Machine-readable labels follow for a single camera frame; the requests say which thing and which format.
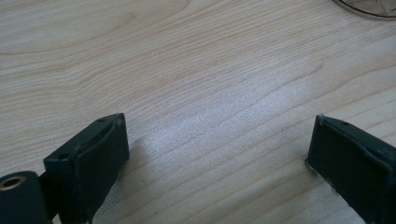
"glass object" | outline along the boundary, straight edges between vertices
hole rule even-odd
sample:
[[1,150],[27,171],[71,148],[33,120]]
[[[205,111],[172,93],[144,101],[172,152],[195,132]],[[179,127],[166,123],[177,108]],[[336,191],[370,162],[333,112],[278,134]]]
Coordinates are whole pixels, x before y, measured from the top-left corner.
[[333,0],[349,11],[379,19],[396,20],[396,0]]

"table surface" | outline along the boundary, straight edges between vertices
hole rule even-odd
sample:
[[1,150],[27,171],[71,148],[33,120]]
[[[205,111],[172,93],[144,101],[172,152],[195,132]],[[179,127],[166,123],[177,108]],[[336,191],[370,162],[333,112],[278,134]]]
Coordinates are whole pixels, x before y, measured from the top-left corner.
[[94,223],[363,223],[304,159],[322,113],[396,145],[396,21],[330,0],[4,0],[0,12],[0,175],[41,174],[122,112],[131,159]]

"black plastic part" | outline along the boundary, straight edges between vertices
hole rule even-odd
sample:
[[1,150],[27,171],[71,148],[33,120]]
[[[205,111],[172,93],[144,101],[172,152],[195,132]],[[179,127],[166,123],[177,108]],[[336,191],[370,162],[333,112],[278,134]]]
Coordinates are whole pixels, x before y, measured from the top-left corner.
[[366,223],[396,223],[396,148],[339,119],[317,116],[308,165]]
[[92,223],[128,159],[123,114],[98,119],[44,159],[42,182],[58,189],[48,191],[46,202],[59,205],[62,223]]
[[18,172],[0,178],[0,223],[50,223],[34,172]]

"transparent container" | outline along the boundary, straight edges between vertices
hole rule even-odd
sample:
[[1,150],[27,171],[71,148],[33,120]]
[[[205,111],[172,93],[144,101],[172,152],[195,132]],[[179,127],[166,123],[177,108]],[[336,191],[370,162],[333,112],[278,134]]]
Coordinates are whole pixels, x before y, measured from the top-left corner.
[[396,20],[396,0],[333,0],[341,7],[372,18]]

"wood grain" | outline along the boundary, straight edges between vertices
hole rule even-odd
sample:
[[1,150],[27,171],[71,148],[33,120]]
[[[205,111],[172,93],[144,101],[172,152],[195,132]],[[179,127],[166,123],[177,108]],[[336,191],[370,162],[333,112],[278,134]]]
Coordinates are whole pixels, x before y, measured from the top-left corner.
[[396,146],[396,22],[330,0],[0,2],[0,175],[123,112],[94,223],[363,223],[304,166],[316,114]]

